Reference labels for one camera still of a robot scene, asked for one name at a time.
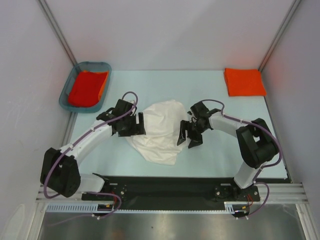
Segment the white printed t shirt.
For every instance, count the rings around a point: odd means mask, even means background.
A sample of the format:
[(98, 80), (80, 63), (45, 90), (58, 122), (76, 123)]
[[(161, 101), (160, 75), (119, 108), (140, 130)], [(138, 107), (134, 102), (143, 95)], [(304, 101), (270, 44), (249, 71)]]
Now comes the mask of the white printed t shirt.
[(188, 119), (183, 104), (174, 99), (150, 105), (142, 111), (144, 135), (127, 137), (127, 142), (151, 163), (173, 166), (177, 155), (187, 146), (177, 145), (181, 121)]

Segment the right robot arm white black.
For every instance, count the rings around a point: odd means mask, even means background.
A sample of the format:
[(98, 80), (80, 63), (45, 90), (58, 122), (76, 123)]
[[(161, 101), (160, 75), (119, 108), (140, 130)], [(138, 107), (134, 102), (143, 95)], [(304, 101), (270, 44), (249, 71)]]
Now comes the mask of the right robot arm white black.
[(237, 139), (243, 163), (230, 188), (231, 196), (242, 201), (249, 194), (248, 187), (252, 186), (261, 171), (277, 165), (282, 159), (282, 151), (278, 140), (272, 135), (267, 123), (262, 118), (243, 120), (224, 112), (225, 105), (220, 101), (214, 102), (222, 108), (208, 109), (206, 100), (195, 103), (188, 114), (191, 120), (181, 120), (177, 145), (190, 139), (188, 148), (203, 144), (203, 136), (207, 130), (224, 132)]

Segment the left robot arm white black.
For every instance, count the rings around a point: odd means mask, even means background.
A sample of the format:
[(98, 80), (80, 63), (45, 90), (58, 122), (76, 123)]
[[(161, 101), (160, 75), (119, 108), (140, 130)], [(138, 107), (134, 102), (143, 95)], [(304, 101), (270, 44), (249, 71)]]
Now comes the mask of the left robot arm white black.
[(75, 141), (45, 152), (40, 175), (45, 198), (69, 198), (77, 192), (94, 194), (100, 200), (110, 196), (111, 188), (105, 177), (97, 173), (80, 173), (79, 167), (88, 154), (114, 135), (145, 135), (144, 114), (136, 112), (136, 105), (119, 99), (115, 107), (100, 113)]

